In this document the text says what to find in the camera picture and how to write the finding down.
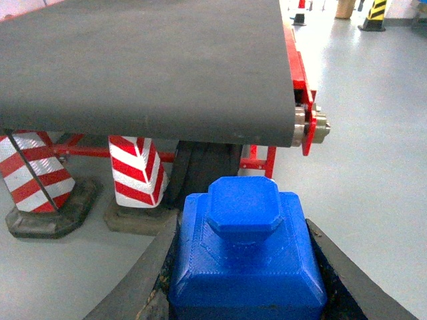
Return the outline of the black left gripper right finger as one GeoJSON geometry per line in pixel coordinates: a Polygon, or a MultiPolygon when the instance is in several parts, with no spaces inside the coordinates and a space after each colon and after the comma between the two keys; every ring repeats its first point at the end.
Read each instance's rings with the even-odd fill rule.
{"type": "Polygon", "coordinates": [[[326,288],[322,319],[415,319],[307,219],[314,255],[326,288]]]}

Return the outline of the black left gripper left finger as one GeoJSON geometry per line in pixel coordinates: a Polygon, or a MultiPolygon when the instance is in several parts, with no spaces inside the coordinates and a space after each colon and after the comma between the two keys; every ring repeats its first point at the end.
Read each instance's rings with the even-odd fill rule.
{"type": "Polygon", "coordinates": [[[167,294],[180,223],[167,220],[142,256],[86,319],[171,319],[167,294]]]}

